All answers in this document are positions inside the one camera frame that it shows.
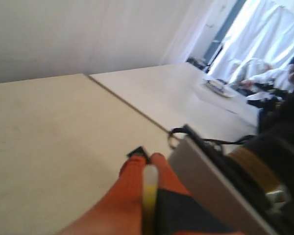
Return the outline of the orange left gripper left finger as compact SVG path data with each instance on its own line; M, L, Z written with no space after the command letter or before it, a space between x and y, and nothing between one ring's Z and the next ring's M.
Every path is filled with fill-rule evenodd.
M109 191L60 235L140 235L142 233L143 156L122 166Z

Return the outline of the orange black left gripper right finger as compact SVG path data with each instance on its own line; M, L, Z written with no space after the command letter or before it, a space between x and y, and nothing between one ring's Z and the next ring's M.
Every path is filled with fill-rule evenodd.
M235 230L214 217L191 196L162 154L154 153L151 163L159 170L157 235L235 234Z

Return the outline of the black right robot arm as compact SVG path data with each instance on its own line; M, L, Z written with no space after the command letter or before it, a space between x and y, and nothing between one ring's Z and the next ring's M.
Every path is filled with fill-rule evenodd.
M243 195L280 235L294 235L294 95L261 108L257 134L227 156Z

